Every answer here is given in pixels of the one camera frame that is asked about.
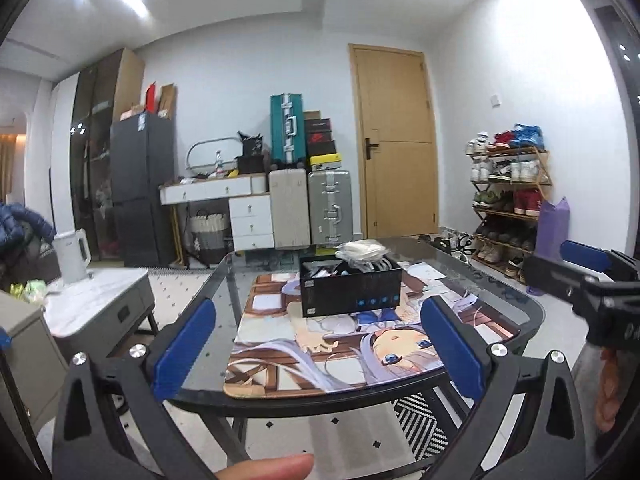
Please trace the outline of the person's hand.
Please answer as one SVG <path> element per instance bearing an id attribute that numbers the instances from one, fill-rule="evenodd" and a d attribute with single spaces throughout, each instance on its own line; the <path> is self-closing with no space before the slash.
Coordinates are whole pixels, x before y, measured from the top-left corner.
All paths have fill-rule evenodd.
<path id="1" fill-rule="evenodd" d="M 314 454 L 246 460 L 215 472 L 218 480 L 302 480 L 314 468 Z"/>

